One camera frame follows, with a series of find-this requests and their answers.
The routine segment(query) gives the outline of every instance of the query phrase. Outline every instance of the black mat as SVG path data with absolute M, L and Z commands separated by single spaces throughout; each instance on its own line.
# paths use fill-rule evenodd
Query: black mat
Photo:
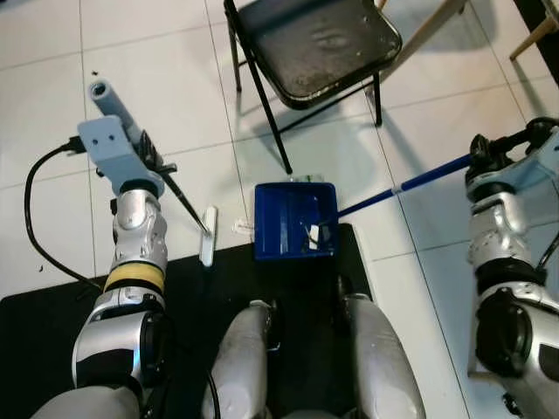
M 331 325 L 337 272 L 356 292 L 369 294 L 366 274 L 350 225 L 341 226 L 340 254 L 256 264 L 252 246 L 216 252 L 212 270 L 196 257 L 169 263 L 168 314 L 178 339 L 190 348 L 178 353 L 164 417 L 199 417 L 219 341 L 234 316 L 251 299 L 277 299 L 284 312 L 281 349 L 268 358 L 268 407 L 276 417 L 295 409 L 325 409 L 342 415 L 354 405 L 347 336 Z M 73 342 L 94 296 L 80 284 L 8 297 L 0 302 L 0 417 L 29 418 L 51 397 L 72 388 Z
M 530 31 L 533 31 L 545 18 L 545 8 L 539 1 L 514 0 L 514 2 Z M 549 71 L 559 85 L 559 31 L 546 35 L 537 45 Z

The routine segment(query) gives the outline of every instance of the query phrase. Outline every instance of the white tile floor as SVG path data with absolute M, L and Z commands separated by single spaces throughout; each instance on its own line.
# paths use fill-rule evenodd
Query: white tile floor
M 203 209 L 220 209 L 219 248 L 250 241 L 232 231 L 252 219 L 253 187 L 285 179 L 247 69 L 235 93 L 221 0 L 8 0 L 0 6 L 0 298 L 69 281 L 29 245 L 23 182 L 31 164 L 97 111 L 84 97 L 97 72 L 109 79 Z M 404 39 L 438 0 L 390 0 Z M 384 126 L 363 94 L 286 137 L 296 175 L 322 174 L 340 206 L 465 154 L 476 133 L 511 134 L 559 113 L 559 90 L 531 47 L 512 0 L 473 0 L 382 86 Z M 278 100 L 282 122 L 298 113 Z M 430 418 L 510 417 L 500 388 L 466 378 L 473 277 L 466 263 L 463 172 L 348 216 L 379 305 L 410 357 Z M 111 262 L 107 181 L 86 157 L 58 157 L 38 175 L 32 210 L 39 240 L 92 276 Z M 551 184 L 529 194 L 539 255 L 559 227 Z M 172 258 L 196 253 L 198 234 L 173 196 L 162 199 Z M 550 266 L 559 290 L 557 258 Z

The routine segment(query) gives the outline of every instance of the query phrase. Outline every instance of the blue dustpan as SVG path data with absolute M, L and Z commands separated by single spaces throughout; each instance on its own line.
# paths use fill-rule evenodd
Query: blue dustpan
M 262 183 L 255 189 L 254 204 L 257 260 L 317 258 L 336 253 L 338 208 L 332 183 Z M 308 232 L 313 224 L 320 224 L 316 250 L 309 248 Z

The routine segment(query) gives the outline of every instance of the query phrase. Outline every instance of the chair leg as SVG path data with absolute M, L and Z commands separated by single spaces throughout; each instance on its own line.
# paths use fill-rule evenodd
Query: chair leg
M 237 92 L 241 92 L 243 89 L 241 87 L 241 77 L 238 73 L 238 51 L 237 51 L 237 39 L 235 39 L 235 30 L 231 25 L 229 19 L 227 19 L 227 25 L 229 26 L 229 41 L 231 43 L 231 55 L 233 56 L 233 71 L 235 72 L 235 83 L 237 84 Z
M 247 51 L 245 51 L 245 55 L 246 63 L 251 70 L 252 78 L 254 79 L 254 85 L 256 86 L 256 90 L 259 93 L 260 101 L 262 102 L 264 112 L 266 113 L 266 118 L 268 119 L 268 123 L 270 124 L 270 128 L 272 129 L 273 138 L 276 140 L 276 146 L 278 146 L 279 155 L 281 156 L 281 160 L 283 161 L 283 165 L 286 168 L 287 174 L 290 175 L 293 173 L 293 170 L 291 169 L 291 164 L 289 164 L 286 150 L 283 147 L 280 131 L 278 129 L 278 125 L 276 124 L 276 120 L 273 118 L 272 109 L 270 108 L 270 103 L 268 102 L 268 98 L 266 97 L 266 92 L 264 91 L 264 87 L 262 86 L 262 82 L 260 81 L 259 72 L 256 68 L 256 65 L 254 64 L 252 57 L 248 56 L 249 53 L 247 53 Z
M 524 52 L 530 45 L 538 42 L 548 33 L 557 28 L 556 21 L 551 16 L 547 16 L 533 31 L 528 35 L 524 41 L 510 54 L 510 59 L 515 60 L 522 52 Z
M 381 109 L 381 81 L 378 73 L 373 76 L 373 89 L 375 96 L 375 126 L 383 124 L 383 111 Z

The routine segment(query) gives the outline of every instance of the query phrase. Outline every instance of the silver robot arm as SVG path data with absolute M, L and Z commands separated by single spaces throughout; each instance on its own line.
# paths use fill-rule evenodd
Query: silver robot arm
M 559 418 L 559 304 L 532 262 L 518 194 L 559 175 L 559 121 L 536 119 L 511 137 L 472 143 L 466 174 L 472 205 L 469 261 L 477 279 L 476 356 L 507 391 L 509 411 Z M 528 142 L 528 155 L 507 157 Z
M 170 334 L 163 285 L 165 233 L 158 198 L 164 167 L 106 81 L 90 96 L 106 115 L 79 124 L 92 161 L 113 185 L 114 260 L 103 293 L 81 329 L 72 354 L 76 389 L 43 406 L 33 419 L 137 419 L 151 388 L 165 376 Z

